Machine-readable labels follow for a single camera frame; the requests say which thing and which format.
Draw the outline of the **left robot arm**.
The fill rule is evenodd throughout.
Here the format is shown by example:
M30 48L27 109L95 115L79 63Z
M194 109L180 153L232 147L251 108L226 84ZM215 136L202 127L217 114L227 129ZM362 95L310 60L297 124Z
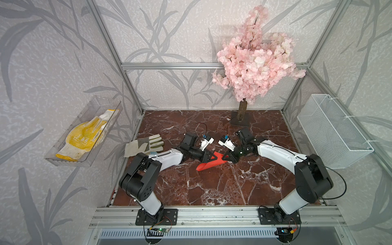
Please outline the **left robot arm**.
M214 142L210 135L203 135L199 147L196 147L197 139L197 135L186 133L176 148L153 155L138 153L120 178L119 187L139 203L148 217L158 220L163 216L164 206L154 193L160 172L190 158L201 163L221 160L221 157L207 150L207 146Z

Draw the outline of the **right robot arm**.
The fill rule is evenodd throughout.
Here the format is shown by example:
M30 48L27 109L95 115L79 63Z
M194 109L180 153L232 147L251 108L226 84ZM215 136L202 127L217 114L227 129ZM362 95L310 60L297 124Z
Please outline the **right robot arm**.
M236 132L240 145L235 145L229 136L224 135L218 141L228 151L222 156L223 161L239 162L249 154L261 157L288 169L295 175L296 188L279 201L272 210L275 219L284 219L294 214L307 204L313 204L333 188L333 181L321 158L316 154L304 155L281 147L264 137L254 137L248 128Z

